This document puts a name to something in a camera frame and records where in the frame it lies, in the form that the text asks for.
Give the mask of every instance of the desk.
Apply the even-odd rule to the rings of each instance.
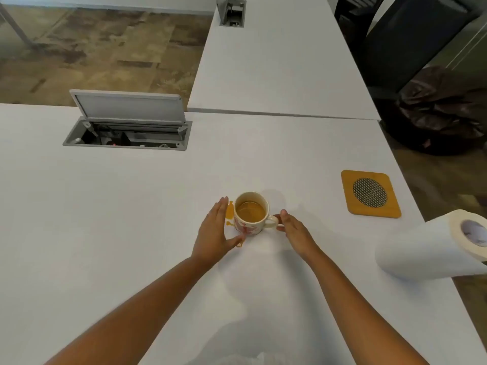
[[[247,0],[213,17],[188,111],[380,120],[326,0]]]
[[[377,241],[422,222],[376,121],[187,113],[187,151],[63,147],[78,116],[73,107],[0,105],[0,363],[46,361],[189,256],[215,200],[247,190],[301,219],[431,364],[487,363],[451,279],[404,282],[374,261]],[[344,169],[387,173],[402,218],[350,214]],[[271,230],[198,282],[141,363],[261,351],[354,364],[315,277]]]

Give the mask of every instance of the round mesh center of coaster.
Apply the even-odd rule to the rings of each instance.
[[[370,178],[360,178],[354,182],[354,195],[368,207],[381,207],[387,202],[387,193],[379,182]]]

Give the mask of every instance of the mug rim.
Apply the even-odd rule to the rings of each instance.
[[[250,222],[250,221],[245,221],[241,218],[240,215],[237,214],[237,200],[239,199],[240,196],[242,195],[245,195],[247,193],[255,193],[256,195],[259,195],[260,197],[262,197],[262,199],[265,201],[265,208],[266,208],[266,211],[265,211],[265,216],[262,220],[260,221],[254,221],[254,222]],[[269,202],[265,199],[264,196],[262,196],[259,192],[256,192],[256,191],[247,191],[247,192],[242,192],[240,193],[239,196],[237,196],[237,198],[235,199],[235,204],[234,204],[234,208],[233,208],[233,215],[234,216],[237,216],[239,218],[239,220],[241,220],[242,222],[244,222],[245,224],[248,224],[248,225],[256,225],[256,224],[260,224],[262,223],[263,221],[266,221],[267,218],[269,217],[269,213],[270,213],[270,208],[269,208]]]

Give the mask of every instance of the coffee mug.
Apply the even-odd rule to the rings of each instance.
[[[246,221],[238,214],[239,207],[245,202],[254,202],[259,204],[264,210],[262,211],[262,219],[259,221]],[[246,235],[256,235],[262,231],[263,228],[275,228],[279,224],[277,218],[269,215],[269,202],[258,194],[257,192],[242,193],[234,202],[234,217],[233,225],[240,233]]]

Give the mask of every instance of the black office chair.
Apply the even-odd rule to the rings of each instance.
[[[372,23],[372,19],[384,0],[338,0],[335,19],[350,50],[359,46]]]
[[[372,96],[399,92],[480,15],[464,0],[395,0],[354,53]]]

